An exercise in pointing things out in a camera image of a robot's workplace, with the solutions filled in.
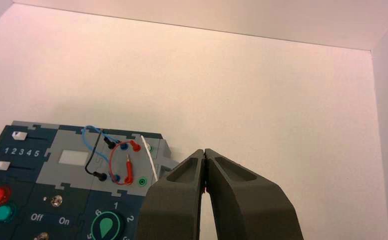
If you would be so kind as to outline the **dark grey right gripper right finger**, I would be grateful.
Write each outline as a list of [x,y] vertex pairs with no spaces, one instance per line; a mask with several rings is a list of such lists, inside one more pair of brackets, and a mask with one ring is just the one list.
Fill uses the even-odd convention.
[[212,149],[206,189],[220,240],[302,240],[296,210],[276,183]]

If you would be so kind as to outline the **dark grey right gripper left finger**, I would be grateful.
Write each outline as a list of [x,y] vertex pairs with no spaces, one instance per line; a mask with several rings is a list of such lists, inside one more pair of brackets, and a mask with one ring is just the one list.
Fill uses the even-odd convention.
[[204,151],[198,149],[149,188],[137,240],[199,239],[204,164]]

